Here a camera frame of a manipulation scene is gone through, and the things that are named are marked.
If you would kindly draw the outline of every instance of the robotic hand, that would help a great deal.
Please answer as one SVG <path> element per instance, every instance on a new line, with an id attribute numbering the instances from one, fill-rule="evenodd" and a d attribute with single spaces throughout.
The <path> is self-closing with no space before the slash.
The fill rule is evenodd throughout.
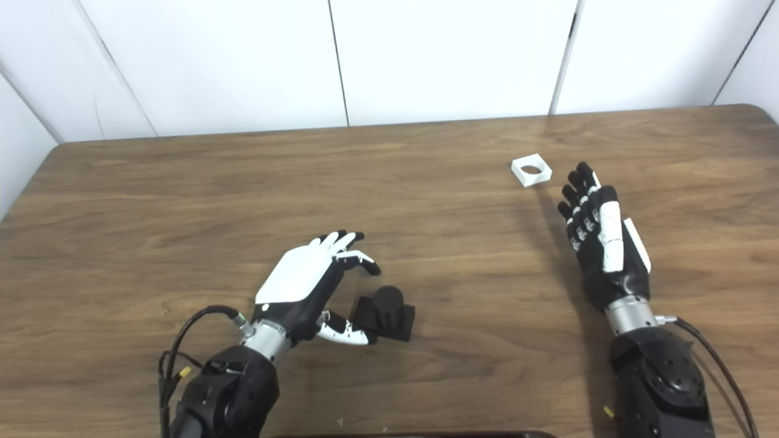
<path id="1" fill-rule="evenodd" d="M 167 418 L 163 420 L 163 437 L 256 438 L 279 397 L 276 369 L 290 348 L 315 335 L 345 344 L 375 343 L 374 334 L 325 310 L 346 270 L 360 265 L 371 275 L 381 274 L 373 259 L 349 250 L 364 237 L 360 232 L 335 231 L 287 251 L 257 292 L 251 323 L 234 309 L 204 309 L 203 314 L 228 314 L 244 337 L 240 345 L 203 364 L 202 372 L 184 389 L 169 433 Z M 178 343 L 191 322 L 182 328 Z M 173 390 L 174 384 L 160 389 L 160 398 L 169 397 Z M 167 410 L 167 400 L 160 408 Z"/>
<path id="2" fill-rule="evenodd" d="M 579 163 L 558 205 L 583 273 L 590 302 L 616 336 L 610 362 L 617 376 L 620 436 L 712 438 L 703 376 L 689 346 L 660 328 L 667 321 L 649 307 L 651 265 L 638 231 L 622 220 L 613 187 L 601 186 Z"/>

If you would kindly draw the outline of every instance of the black cable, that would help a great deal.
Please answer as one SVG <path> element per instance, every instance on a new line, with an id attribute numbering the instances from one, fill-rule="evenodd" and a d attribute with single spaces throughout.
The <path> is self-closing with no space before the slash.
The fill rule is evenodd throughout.
<path id="1" fill-rule="evenodd" d="M 162 369 L 163 369 L 163 364 L 165 362 L 165 358 L 167 358 L 170 355 L 170 353 L 171 353 L 170 350 L 163 351 L 162 354 L 160 355 L 160 360 L 157 363 L 157 374 L 160 375 L 161 379 L 163 377 Z M 203 369 L 203 364 L 199 360 L 193 358 L 192 356 L 184 353 L 183 351 L 179 351 L 178 355 L 181 356 L 184 359 L 187 359 L 187 361 L 189 361 L 189 363 L 192 364 L 192 366 L 194 366 L 195 368 Z"/>
<path id="2" fill-rule="evenodd" d="M 696 329 L 691 323 L 688 323 L 682 318 L 677 318 L 676 321 L 674 321 L 674 324 L 676 324 L 677 326 L 681 327 L 684 330 L 687 330 L 709 352 L 711 357 L 714 359 L 714 361 L 722 370 L 722 374 L 724 374 L 725 379 L 728 381 L 731 388 L 733 388 L 733 392 L 735 393 L 736 398 L 738 398 L 739 404 L 741 404 L 741 409 L 744 410 L 744 416 L 746 417 L 746 425 L 749 428 L 749 433 L 752 435 L 752 438 L 760 438 L 760 434 L 757 432 L 757 426 L 755 425 L 755 419 L 752 417 L 752 411 L 749 410 L 749 405 L 746 403 L 746 399 L 744 398 L 744 394 L 741 392 L 741 388 L 738 387 L 738 384 L 735 382 L 735 379 L 733 379 L 733 375 L 730 374 L 728 367 L 725 366 L 724 362 L 722 362 L 722 359 L 714 350 L 714 347 L 712 347 L 711 344 L 709 344 L 706 338 L 703 337 L 703 335 L 698 331 L 698 329 Z"/>
<path id="3" fill-rule="evenodd" d="M 160 378 L 160 435 L 162 435 L 162 438 L 169 438 L 171 433 L 171 408 L 168 404 L 171 400 L 171 397 L 173 396 L 175 384 L 178 383 L 178 381 L 173 380 L 173 367 L 176 362 L 176 356 L 179 354 L 178 348 L 181 346 L 182 341 L 184 340 L 184 336 L 187 334 L 187 331 L 189 331 L 192 325 L 200 318 L 203 318 L 205 315 L 210 315 L 212 313 L 223 313 L 231 320 L 239 315 L 239 312 L 230 306 L 208 306 L 205 309 L 201 309 L 194 315 L 190 316 L 187 322 L 185 322 L 182 326 L 182 329 L 178 331 L 176 338 L 173 340 L 173 346 L 170 349 L 170 358 L 167 360 L 165 374 Z M 160 366 L 164 361 L 164 357 L 165 352 L 163 352 L 162 356 L 160 357 Z"/>

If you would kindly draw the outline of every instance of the robot finger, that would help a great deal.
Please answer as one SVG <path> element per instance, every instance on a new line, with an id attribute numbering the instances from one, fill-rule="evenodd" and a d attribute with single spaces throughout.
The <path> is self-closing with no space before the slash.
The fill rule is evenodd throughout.
<path id="1" fill-rule="evenodd" d="M 597 175 L 589 164 L 585 163 L 584 161 L 580 162 L 576 166 L 576 172 L 584 181 L 584 185 L 587 187 L 588 195 L 591 195 L 593 192 L 596 192 L 601 188 L 601 182 L 598 181 Z"/>
<path id="2" fill-rule="evenodd" d="M 588 233 L 595 229 L 597 222 L 592 217 L 592 210 L 590 209 L 590 204 L 588 202 L 584 202 L 579 206 L 579 211 L 576 212 L 576 215 L 579 217 L 579 222 Z"/>
<path id="3" fill-rule="evenodd" d="M 584 242 L 584 239 L 590 234 L 590 232 L 587 231 L 587 227 L 582 222 L 580 214 L 573 215 L 573 221 L 571 221 L 569 226 L 576 232 L 576 238 L 578 238 L 580 242 Z"/>
<path id="4" fill-rule="evenodd" d="M 598 215 L 601 230 L 598 238 L 603 244 L 603 271 L 617 272 L 625 263 L 625 245 L 622 241 L 622 213 L 619 209 L 617 191 L 610 185 L 598 190 Z"/>
<path id="5" fill-rule="evenodd" d="M 322 240 L 322 246 L 324 249 L 328 249 L 330 246 L 333 246 L 333 243 L 338 240 L 338 231 L 333 231 L 332 233 L 328 234 L 327 237 L 325 237 L 324 240 Z"/>
<path id="6" fill-rule="evenodd" d="M 570 185 L 565 185 L 562 188 L 562 195 L 566 198 L 571 208 L 574 210 L 579 206 L 579 196 L 576 194 L 576 190 Z"/>
<path id="7" fill-rule="evenodd" d="M 590 195 L 587 197 L 587 202 L 584 203 L 584 205 L 587 206 L 587 211 L 590 213 L 590 219 L 596 223 L 600 220 L 600 214 L 598 213 L 600 203 L 598 200 L 599 196 L 596 190 L 594 192 L 590 192 Z"/>
<path id="8" fill-rule="evenodd" d="M 571 210 L 571 206 L 565 201 L 560 201 L 560 203 L 557 204 L 557 211 L 559 211 L 562 218 L 566 220 L 566 234 L 568 235 L 568 242 L 571 244 L 571 248 L 573 248 L 574 251 L 579 251 L 582 242 L 577 238 L 576 231 L 574 230 L 575 227 L 573 225 L 573 211 Z"/>
<path id="9" fill-rule="evenodd" d="M 362 231 L 356 231 L 354 233 L 354 238 L 352 239 L 352 241 L 349 242 L 348 245 L 346 245 L 346 249 L 351 248 L 351 246 L 354 245 L 355 242 L 360 242 L 364 238 L 365 238 L 365 233 L 363 233 Z"/>
<path id="10" fill-rule="evenodd" d="M 587 187 L 584 186 L 584 180 L 576 171 L 572 171 L 568 174 L 568 182 L 576 189 L 576 196 L 579 198 L 579 203 L 587 201 Z"/>
<path id="11" fill-rule="evenodd" d="M 376 335 L 366 330 L 355 327 L 346 318 L 336 313 L 325 310 L 317 322 L 321 322 L 317 336 L 339 344 L 373 345 L 376 343 Z"/>
<path id="12" fill-rule="evenodd" d="M 324 241 L 327 238 L 327 235 L 320 235 L 318 238 L 315 238 L 311 241 L 311 243 L 308 244 L 308 246 L 320 246 L 322 245 L 322 241 Z"/>
<path id="13" fill-rule="evenodd" d="M 368 271 L 368 274 L 380 275 L 382 273 L 379 265 L 376 264 L 372 258 L 366 256 L 362 251 L 344 251 L 342 253 L 336 254 L 333 256 L 333 258 L 337 262 L 343 264 L 344 270 L 350 270 L 351 268 L 360 265 L 364 267 L 366 271 Z"/>
<path id="14" fill-rule="evenodd" d="M 357 233 L 348 233 L 343 237 L 339 238 L 338 240 L 336 240 L 335 243 L 333 243 L 333 246 L 330 246 L 330 254 L 335 256 L 341 251 L 345 251 L 347 248 L 351 246 L 352 242 L 354 242 L 356 238 L 357 238 Z"/>

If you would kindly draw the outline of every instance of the wood grain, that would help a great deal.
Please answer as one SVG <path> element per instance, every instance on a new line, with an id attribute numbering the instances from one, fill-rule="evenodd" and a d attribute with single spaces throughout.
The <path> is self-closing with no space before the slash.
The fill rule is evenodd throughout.
<path id="1" fill-rule="evenodd" d="M 763 112 L 727 106 L 62 145 L 0 225 L 0 435 L 156 436 L 179 325 L 249 312 L 284 251 L 346 228 L 384 274 L 349 273 L 331 308 L 395 284 L 412 341 L 294 349 L 264 436 L 614 436 L 611 335 L 555 211 L 579 160 L 639 228 L 655 312 L 709 337 L 777 435 L 778 144 Z M 555 174 L 523 189 L 509 162 L 535 152 Z M 201 358 L 237 340 L 218 318 L 190 333 Z M 696 351 L 717 436 L 742 436 Z"/>

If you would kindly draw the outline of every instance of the white finger segment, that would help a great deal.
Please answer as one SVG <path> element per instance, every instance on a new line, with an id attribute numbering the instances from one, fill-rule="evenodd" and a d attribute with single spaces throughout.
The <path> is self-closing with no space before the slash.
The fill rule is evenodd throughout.
<path id="1" fill-rule="evenodd" d="M 322 247 L 328 249 L 336 240 L 338 240 L 338 231 L 333 231 L 325 237 L 325 240 L 322 242 Z"/>
<path id="2" fill-rule="evenodd" d="M 362 260 L 367 260 L 370 263 L 375 263 L 372 258 L 366 256 L 362 251 L 344 251 L 333 256 L 335 260 L 347 259 L 349 257 L 357 257 L 362 263 Z"/>
<path id="3" fill-rule="evenodd" d="M 346 330 L 343 333 L 338 333 L 327 323 L 323 323 L 316 335 L 339 344 L 368 345 L 368 336 L 365 335 L 365 332 L 362 330 L 354 331 L 352 327 L 351 323 L 347 321 Z"/>
<path id="4" fill-rule="evenodd" d="M 601 233 L 603 243 L 603 271 L 617 272 L 625 265 L 625 245 L 622 243 L 622 217 L 618 201 L 601 205 Z"/>
<path id="5" fill-rule="evenodd" d="M 357 237 L 357 233 L 348 233 L 344 237 L 339 238 L 337 242 L 333 243 L 333 246 L 330 246 L 330 254 L 335 256 L 344 251 L 354 241 L 355 237 Z"/>

